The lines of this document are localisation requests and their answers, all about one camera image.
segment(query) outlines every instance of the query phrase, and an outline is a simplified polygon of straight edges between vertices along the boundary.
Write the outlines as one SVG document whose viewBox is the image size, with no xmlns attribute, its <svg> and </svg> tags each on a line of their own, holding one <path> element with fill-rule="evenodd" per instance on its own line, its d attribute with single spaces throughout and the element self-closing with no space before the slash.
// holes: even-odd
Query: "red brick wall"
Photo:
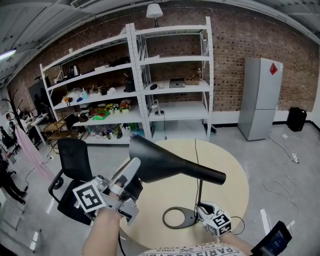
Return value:
<svg viewBox="0 0 320 256">
<path fill-rule="evenodd" d="M 163 17 L 161 26 L 205 24 L 205 16 L 210 16 L 214 50 L 214 111 L 238 111 L 241 106 L 244 59 L 246 56 L 267 58 L 283 62 L 283 79 L 279 98 L 279 109 L 301 107 L 312 111 L 318 85 L 319 48 L 313 41 L 292 27 L 266 15 L 234 7 L 227 4 L 198 1 L 177 1 L 161 4 Z M 96 19 L 62 36 L 34 58 L 9 84 L 11 92 L 18 88 L 15 102 L 23 99 L 22 108 L 32 109 L 33 103 L 28 87 L 35 77 L 40 76 L 39 64 L 44 66 L 66 55 L 69 48 L 79 49 L 91 43 L 117 35 L 128 23 L 136 29 L 153 26 L 146 18 L 146 6 Z M 195 36 L 170 36 L 151 38 L 147 42 L 149 55 L 189 55 L 199 54 L 199 38 Z M 104 61 L 128 55 L 123 45 L 113 46 L 84 57 L 79 64 L 81 72 L 102 65 Z M 168 63 L 151 65 L 154 81 L 172 77 L 188 77 L 194 74 L 199 63 Z M 46 75 L 53 81 L 58 74 L 52 68 Z M 122 72 L 107 73 L 93 77 L 87 84 L 91 86 L 99 80 L 106 83 L 123 83 Z M 181 93 L 159 96 L 160 101 L 199 100 L 199 93 Z"/>
</svg>

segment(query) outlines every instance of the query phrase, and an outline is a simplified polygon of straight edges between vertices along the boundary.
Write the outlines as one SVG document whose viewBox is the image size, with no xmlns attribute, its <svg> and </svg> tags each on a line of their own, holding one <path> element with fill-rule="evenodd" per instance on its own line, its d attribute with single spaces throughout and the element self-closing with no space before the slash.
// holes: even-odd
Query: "pink fabric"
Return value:
<svg viewBox="0 0 320 256">
<path fill-rule="evenodd" d="M 34 170 L 37 171 L 42 177 L 52 182 L 55 178 L 55 175 L 44 164 L 45 159 L 33 145 L 28 135 L 19 126 L 16 126 L 15 128 L 15 135 L 23 153 L 29 160 L 32 167 L 34 167 Z"/>
</svg>

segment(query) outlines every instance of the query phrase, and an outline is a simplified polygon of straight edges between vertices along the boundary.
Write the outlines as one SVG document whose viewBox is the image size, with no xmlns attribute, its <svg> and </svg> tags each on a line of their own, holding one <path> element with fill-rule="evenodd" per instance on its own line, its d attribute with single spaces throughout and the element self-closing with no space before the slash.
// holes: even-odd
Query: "white metal shelf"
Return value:
<svg viewBox="0 0 320 256">
<path fill-rule="evenodd" d="M 83 140 L 87 144 L 130 144 L 130 137 L 123 136 L 122 138 L 95 138 L 88 136 Z"/>
<path fill-rule="evenodd" d="M 206 30 L 206 25 L 178 25 L 178 26 L 162 26 L 149 29 L 137 30 L 136 35 L 149 37 L 173 36 L 181 34 L 197 35 L 202 30 Z"/>
<path fill-rule="evenodd" d="M 114 93 L 107 94 L 107 95 L 100 95 L 100 96 L 91 97 L 91 95 L 89 94 L 88 99 L 83 99 L 79 102 L 77 102 L 76 99 L 73 99 L 73 101 L 70 103 L 70 107 L 81 105 L 81 104 L 86 104 L 86 103 L 102 102 L 102 101 L 107 101 L 107 100 L 129 98 L 129 97 L 136 97 L 137 96 L 136 91 L 124 92 L 125 88 L 126 88 L 125 86 L 116 87 Z M 63 109 L 63 108 L 67 108 L 67 107 L 68 107 L 67 103 L 60 102 L 59 104 L 55 105 L 53 107 L 53 109 L 58 110 L 58 109 Z"/>
<path fill-rule="evenodd" d="M 89 78 L 89 77 L 96 76 L 96 75 L 99 75 L 99 74 L 108 73 L 108 72 L 116 71 L 116 70 L 127 69 L 127 68 L 131 68 L 131 67 L 132 67 L 132 64 L 131 63 L 127 63 L 127 64 L 118 65 L 118 66 L 107 67 L 107 68 L 104 68 L 104 69 L 101 69 L 101 70 L 98 70 L 98 71 L 92 71 L 90 73 L 78 75 L 78 76 L 76 76 L 74 78 L 71 78 L 71 79 L 69 79 L 67 81 L 63 81 L 63 82 L 57 83 L 57 84 L 55 84 L 53 86 L 50 86 L 47 89 L 47 91 L 51 91 L 51 90 L 53 90 L 55 88 L 58 88 L 60 86 L 65 86 L 67 84 L 70 84 L 72 82 L 75 82 L 75 81 L 78 81 L 78 80 L 81 80 L 81 79 L 84 79 L 84 78 Z"/>
<path fill-rule="evenodd" d="M 157 64 L 157 63 L 168 63 L 168 62 L 203 62 L 210 61 L 209 56 L 174 56 L 174 57 L 150 57 L 145 58 L 144 60 L 140 60 L 139 64 L 149 65 L 149 64 Z"/>
<path fill-rule="evenodd" d="M 206 129 L 201 120 L 166 121 L 165 131 L 163 123 L 155 122 L 152 141 L 164 141 L 165 136 L 168 140 L 190 138 L 203 141 L 207 140 Z"/>
<path fill-rule="evenodd" d="M 150 87 L 157 84 L 158 87 L 154 90 L 150 90 Z M 144 90 L 144 95 L 156 95 L 156 94 L 175 94 L 175 93 L 196 93 L 196 92 L 209 92 L 210 86 L 206 81 L 199 81 L 199 85 L 186 85 L 184 88 L 170 88 L 170 81 L 155 81 L 148 84 Z"/>
<path fill-rule="evenodd" d="M 156 116 L 157 108 L 152 109 L 148 120 L 170 121 L 170 120 L 198 120 L 207 119 L 208 111 L 201 101 L 182 101 L 160 103 L 160 108 L 164 111 L 164 116 Z"/>
<path fill-rule="evenodd" d="M 141 123 L 139 108 L 132 106 L 129 113 L 110 114 L 104 120 L 92 120 L 89 118 L 86 122 L 76 122 L 73 126 L 100 126 L 121 123 Z"/>
<path fill-rule="evenodd" d="M 101 50 L 103 48 L 107 48 L 107 47 L 114 46 L 117 44 L 125 43 L 126 41 L 127 41 L 127 34 L 124 33 L 124 34 L 116 35 L 116 36 L 92 43 L 92 44 L 87 45 L 83 48 L 75 50 L 74 52 L 72 52 L 66 56 L 63 56 L 60 59 L 52 62 L 48 66 L 45 66 L 43 68 L 43 71 L 46 71 L 46 70 L 48 70 L 54 66 L 57 66 L 57 65 L 62 65 L 62 64 L 68 63 L 68 62 L 73 61 L 79 57 L 93 53 L 93 52 Z"/>
</svg>

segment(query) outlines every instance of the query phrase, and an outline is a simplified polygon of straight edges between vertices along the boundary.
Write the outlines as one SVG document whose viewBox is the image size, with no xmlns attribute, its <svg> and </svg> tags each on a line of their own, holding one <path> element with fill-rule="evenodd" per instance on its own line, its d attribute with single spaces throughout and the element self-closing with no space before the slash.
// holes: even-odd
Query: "ceiling lamp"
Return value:
<svg viewBox="0 0 320 256">
<path fill-rule="evenodd" d="M 16 51 L 17 51 L 17 48 L 13 48 L 0 53 L 0 61 L 14 55 Z"/>
<path fill-rule="evenodd" d="M 148 9 L 146 10 L 146 17 L 150 19 L 154 19 L 154 27 L 159 28 L 157 18 L 163 16 L 163 12 L 157 3 L 152 3 L 148 5 Z"/>
</svg>

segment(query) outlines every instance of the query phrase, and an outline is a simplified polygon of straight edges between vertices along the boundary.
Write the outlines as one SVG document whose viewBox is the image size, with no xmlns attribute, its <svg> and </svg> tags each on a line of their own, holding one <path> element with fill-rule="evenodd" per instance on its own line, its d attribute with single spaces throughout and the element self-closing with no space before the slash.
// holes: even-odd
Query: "refrigerator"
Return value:
<svg viewBox="0 0 320 256">
<path fill-rule="evenodd" d="M 238 128 L 248 141 L 269 136 L 282 82 L 283 64 L 266 58 L 246 57 Z"/>
</svg>

